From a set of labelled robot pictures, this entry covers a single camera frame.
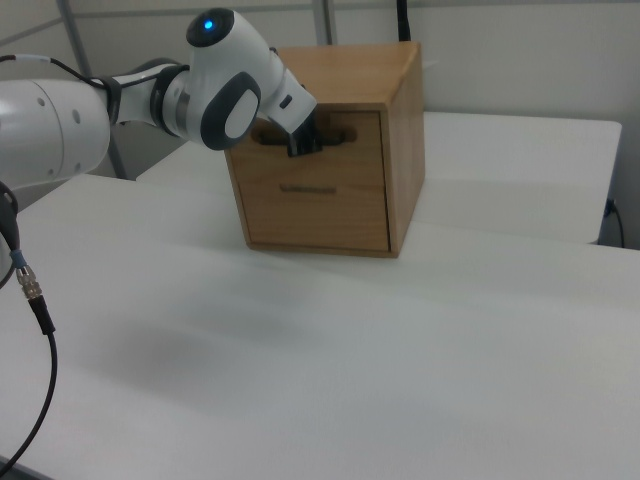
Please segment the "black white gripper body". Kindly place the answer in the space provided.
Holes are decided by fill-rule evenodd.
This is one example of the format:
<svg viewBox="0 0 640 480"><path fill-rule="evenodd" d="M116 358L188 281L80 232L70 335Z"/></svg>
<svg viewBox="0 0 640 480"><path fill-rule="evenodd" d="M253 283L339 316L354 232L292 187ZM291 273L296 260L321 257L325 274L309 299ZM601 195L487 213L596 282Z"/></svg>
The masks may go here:
<svg viewBox="0 0 640 480"><path fill-rule="evenodd" d="M269 48L270 83L273 88L264 93L260 114L284 130L287 135L301 133L301 126L309 115L316 112L315 97L297 80L283 63L278 52Z"/></svg>

